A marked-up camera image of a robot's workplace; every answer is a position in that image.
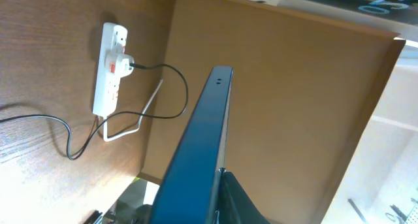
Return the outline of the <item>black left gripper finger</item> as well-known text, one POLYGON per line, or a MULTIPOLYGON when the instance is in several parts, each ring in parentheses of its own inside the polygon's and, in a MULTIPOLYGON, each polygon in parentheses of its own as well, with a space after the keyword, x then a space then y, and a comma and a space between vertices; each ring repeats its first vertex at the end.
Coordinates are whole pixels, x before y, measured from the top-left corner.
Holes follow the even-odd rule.
POLYGON ((222 170, 219 183, 219 224, 269 224, 258 211, 232 172, 222 170))

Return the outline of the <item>blue Galaxy smartphone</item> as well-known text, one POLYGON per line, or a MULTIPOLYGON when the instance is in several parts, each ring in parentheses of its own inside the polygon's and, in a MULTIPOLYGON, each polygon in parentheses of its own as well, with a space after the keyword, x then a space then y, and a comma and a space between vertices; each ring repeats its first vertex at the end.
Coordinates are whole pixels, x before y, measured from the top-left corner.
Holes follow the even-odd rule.
POLYGON ((214 222, 232 78, 232 67, 212 69, 159 187, 150 223, 214 222))

